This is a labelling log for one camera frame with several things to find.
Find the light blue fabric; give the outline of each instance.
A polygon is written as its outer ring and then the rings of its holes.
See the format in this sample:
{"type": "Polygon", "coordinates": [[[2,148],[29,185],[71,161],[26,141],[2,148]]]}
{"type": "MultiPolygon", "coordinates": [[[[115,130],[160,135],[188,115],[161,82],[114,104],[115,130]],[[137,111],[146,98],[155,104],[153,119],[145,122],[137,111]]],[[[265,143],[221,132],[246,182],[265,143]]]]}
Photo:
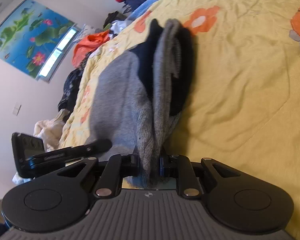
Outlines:
{"type": "Polygon", "coordinates": [[[137,9],[135,9],[135,11],[132,14],[130,14],[126,20],[134,21],[135,19],[143,15],[147,11],[147,9],[156,1],[158,0],[146,0],[137,9]]]}

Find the pink lotus flower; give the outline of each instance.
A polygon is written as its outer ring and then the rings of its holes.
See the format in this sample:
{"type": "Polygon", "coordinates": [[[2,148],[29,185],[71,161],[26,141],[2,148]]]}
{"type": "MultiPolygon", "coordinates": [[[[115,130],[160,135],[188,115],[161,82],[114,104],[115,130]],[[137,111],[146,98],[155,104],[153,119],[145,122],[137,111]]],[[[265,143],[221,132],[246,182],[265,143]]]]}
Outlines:
{"type": "Polygon", "coordinates": [[[42,54],[40,51],[38,51],[38,53],[32,58],[33,59],[33,63],[36,66],[40,66],[42,63],[45,62],[45,54],[42,54]]]}
{"type": "Polygon", "coordinates": [[[45,23],[45,24],[48,25],[48,26],[51,26],[51,25],[53,24],[52,20],[50,20],[50,19],[45,19],[45,20],[43,21],[43,23],[45,23]]]}

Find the bed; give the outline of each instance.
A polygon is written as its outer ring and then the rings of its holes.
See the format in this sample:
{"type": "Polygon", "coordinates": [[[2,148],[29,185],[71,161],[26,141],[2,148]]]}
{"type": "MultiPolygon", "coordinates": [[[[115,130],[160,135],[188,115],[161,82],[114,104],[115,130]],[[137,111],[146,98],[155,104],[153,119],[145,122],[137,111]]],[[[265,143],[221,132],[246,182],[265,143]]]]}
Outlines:
{"type": "Polygon", "coordinates": [[[87,62],[60,147],[85,143],[98,76],[156,18],[194,35],[196,67],[168,153],[212,157],[286,190],[300,239],[300,0],[160,0],[87,62]]]}

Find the light switch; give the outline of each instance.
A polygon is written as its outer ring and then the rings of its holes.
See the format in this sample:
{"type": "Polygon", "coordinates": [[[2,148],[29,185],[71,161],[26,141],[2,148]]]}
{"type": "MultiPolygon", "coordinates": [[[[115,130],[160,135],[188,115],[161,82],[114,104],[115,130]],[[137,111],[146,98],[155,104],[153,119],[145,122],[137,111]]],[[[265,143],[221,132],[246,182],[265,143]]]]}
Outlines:
{"type": "Polygon", "coordinates": [[[15,116],[18,116],[20,108],[21,108],[21,104],[16,102],[16,104],[15,104],[13,110],[12,110],[12,114],[15,115],[15,116]]]}

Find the orange flower print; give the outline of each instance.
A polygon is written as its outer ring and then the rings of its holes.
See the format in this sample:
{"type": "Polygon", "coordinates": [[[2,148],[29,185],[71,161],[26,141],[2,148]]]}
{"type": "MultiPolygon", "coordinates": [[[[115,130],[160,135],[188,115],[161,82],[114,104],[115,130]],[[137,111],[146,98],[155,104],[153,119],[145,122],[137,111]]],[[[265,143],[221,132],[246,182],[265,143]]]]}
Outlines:
{"type": "Polygon", "coordinates": [[[219,6],[213,6],[209,9],[199,8],[195,10],[190,17],[190,20],[186,21],[183,26],[188,28],[193,35],[198,32],[208,32],[217,20],[215,16],[220,9],[219,6]]]}
{"type": "Polygon", "coordinates": [[[152,11],[146,11],[144,13],[144,15],[141,16],[140,20],[138,20],[136,22],[136,24],[133,27],[136,32],[142,33],[146,29],[145,21],[146,21],[146,18],[149,16],[150,13],[152,13],[152,11]]]}
{"type": "Polygon", "coordinates": [[[83,124],[85,121],[86,121],[86,119],[87,119],[87,117],[88,117],[88,115],[89,115],[89,112],[90,112],[90,108],[87,110],[87,112],[83,115],[83,117],[81,117],[81,119],[80,119],[80,122],[81,122],[81,124],[83,124]]]}
{"type": "Polygon", "coordinates": [[[90,93],[90,86],[87,86],[83,93],[83,98],[82,98],[82,102],[81,102],[82,104],[86,101],[89,93],[90,93]]]}

